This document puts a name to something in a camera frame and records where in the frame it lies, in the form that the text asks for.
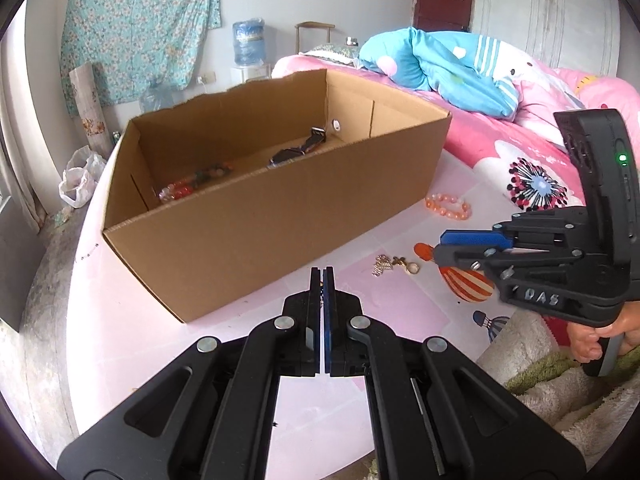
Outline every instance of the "pink bead bracelet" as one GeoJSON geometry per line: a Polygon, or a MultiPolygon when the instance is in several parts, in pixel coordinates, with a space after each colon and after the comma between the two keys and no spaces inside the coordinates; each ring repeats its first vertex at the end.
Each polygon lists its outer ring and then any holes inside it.
{"type": "Polygon", "coordinates": [[[431,209],[439,215],[446,216],[453,220],[466,220],[471,216],[471,205],[468,202],[458,199],[456,196],[434,193],[425,198],[424,203],[427,209],[431,209]],[[448,204],[457,205],[460,207],[460,210],[450,209],[447,207],[448,204]]]}

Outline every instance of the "gold charm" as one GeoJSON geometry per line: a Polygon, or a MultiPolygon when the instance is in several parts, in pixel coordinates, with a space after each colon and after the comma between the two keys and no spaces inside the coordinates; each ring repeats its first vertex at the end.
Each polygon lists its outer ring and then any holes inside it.
{"type": "Polygon", "coordinates": [[[404,270],[406,270],[408,274],[418,274],[418,272],[420,272],[420,265],[414,262],[407,262],[406,258],[398,258],[397,256],[394,256],[391,265],[404,267],[404,270]]]}
{"type": "Polygon", "coordinates": [[[373,266],[372,274],[374,276],[381,276],[385,270],[392,270],[394,266],[391,263],[391,259],[384,254],[376,257],[376,264],[373,266]]]}

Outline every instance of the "rolled mat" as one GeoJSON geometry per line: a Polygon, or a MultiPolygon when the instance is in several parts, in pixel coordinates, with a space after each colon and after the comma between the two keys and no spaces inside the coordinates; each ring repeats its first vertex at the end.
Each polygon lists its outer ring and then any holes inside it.
{"type": "Polygon", "coordinates": [[[85,63],[72,70],[69,78],[89,147],[107,160],[113,151],[113,137],[104,120],[92,64],[85,63]]]}

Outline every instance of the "floor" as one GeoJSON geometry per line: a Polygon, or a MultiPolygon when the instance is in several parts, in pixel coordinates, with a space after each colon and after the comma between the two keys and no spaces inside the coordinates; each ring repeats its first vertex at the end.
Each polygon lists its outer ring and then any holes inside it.
{"type": "Polygon", "coordinates": [[[66,380],[66,307],[86,208],[40,233],[47,252],[33,280],[20,334],[0,320],[0,390],[27,436],[53,466],[78,430],[66,380]]]}

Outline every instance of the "white cabinet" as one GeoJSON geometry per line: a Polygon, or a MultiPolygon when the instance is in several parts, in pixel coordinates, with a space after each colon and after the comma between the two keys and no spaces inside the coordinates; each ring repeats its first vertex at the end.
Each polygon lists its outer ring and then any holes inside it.
{"type": "Polygon", "coordinates": [[[231,67],[231,86],[237,86],[248,81],[271,78],[271,65],[265,63],[254,66],[231,67]]]}
{"type": "Polygon", "coordinates": [[[470,30],[511,43],[552,68],[617,72],[618,0],[474,0],[470,30]]]}

